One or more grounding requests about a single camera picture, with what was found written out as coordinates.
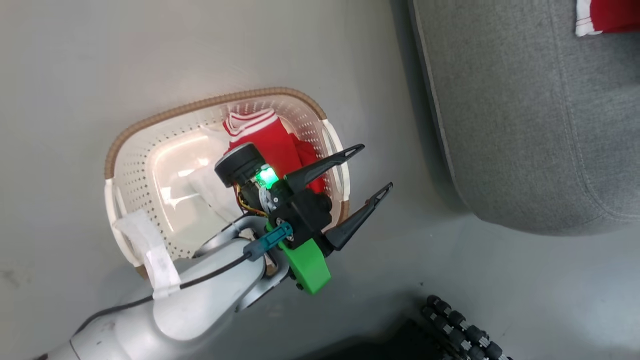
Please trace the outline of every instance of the glowing green led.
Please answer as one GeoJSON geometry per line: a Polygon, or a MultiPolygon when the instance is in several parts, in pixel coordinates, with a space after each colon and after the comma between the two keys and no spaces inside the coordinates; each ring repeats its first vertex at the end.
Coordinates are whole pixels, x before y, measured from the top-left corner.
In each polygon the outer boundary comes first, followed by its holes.
{"type": "Polygon", "coordinates": [[[278,176],[272,167],[267,167],[260,170],[260,172],[255,176],[255,179],[258,180],[258,183],[261,186],[270,189],[271,185],[278,181],[278,176]]]}

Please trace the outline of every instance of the red garment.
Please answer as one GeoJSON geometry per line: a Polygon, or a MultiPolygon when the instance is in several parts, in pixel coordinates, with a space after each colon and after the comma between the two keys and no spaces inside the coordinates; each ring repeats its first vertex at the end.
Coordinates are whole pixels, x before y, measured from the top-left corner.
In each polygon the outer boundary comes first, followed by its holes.
{"type": "MultiPolygon", "coordinates": [[[[314,146],[289,134],[273,109],[265,109],[249,115],[229,114],[223,123],[231,135],[227,152],[244,143],[252,142],[265,161],[281,179],[304,165],[317,161],[314,146]]],[[[316,193],[324,191],[322,178],[309,184],[316,193]]]]}
{"type": "Polygon", "coordinates": [[[580,37],[640,31],[638,0],[577,0],[576,10],[575,33],[580,37]]]}

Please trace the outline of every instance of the green block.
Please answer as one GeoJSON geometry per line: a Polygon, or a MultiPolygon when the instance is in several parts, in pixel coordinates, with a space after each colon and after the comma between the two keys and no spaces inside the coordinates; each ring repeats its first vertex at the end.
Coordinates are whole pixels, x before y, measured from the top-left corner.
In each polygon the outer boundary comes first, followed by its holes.
{"type": "MultiPolygon", "coordinates": [[[[271,224],[267,223],[267,231],[272,230],[271,224]]],[[[288,248],[284,241],[281,241],[278,246],[287,256],[296,281],[307,293],[316,294],[331,280],[331,273],[326,266],[322,251],[313,239],[307,240],[296,250],[288,248]]]]}

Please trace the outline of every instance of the white plastic basket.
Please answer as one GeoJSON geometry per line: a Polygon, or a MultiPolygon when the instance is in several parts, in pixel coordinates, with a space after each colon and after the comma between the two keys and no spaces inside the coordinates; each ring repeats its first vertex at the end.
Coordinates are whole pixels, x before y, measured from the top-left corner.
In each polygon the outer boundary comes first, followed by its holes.
{"type": "MultiPolygon", "coordinates": [[[[109,149],[104,198],[111,230],[122,254],[134,266],[140,254],[113,224],[124,214],[144,209],[158,227],[172,259],[190,258],[221,230],[210,221],[207,203],[184,174],[215,163],[201,127],[222,123],[230,112],[247,114],[273,108],[291,133],[314,145],[319,158],[342,150],[324,111],[309,96],[289,88],[266,88],[212,97],[154,115],[123,131],[109,149]]],[[[346,164],[324,175],[333,202],[331,226],[349,214],[346,164]]]]}

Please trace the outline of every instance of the gray fabric upholstery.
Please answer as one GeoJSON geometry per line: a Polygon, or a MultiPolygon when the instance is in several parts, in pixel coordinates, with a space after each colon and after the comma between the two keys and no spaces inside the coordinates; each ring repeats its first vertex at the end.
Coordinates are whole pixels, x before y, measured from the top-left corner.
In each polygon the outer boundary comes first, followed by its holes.
{"type": "Polygon", "coordinates": [[[575,0],[414,0],[452,178],[540,234],[640,221],[640,33],[578,38],[575,0]]]}

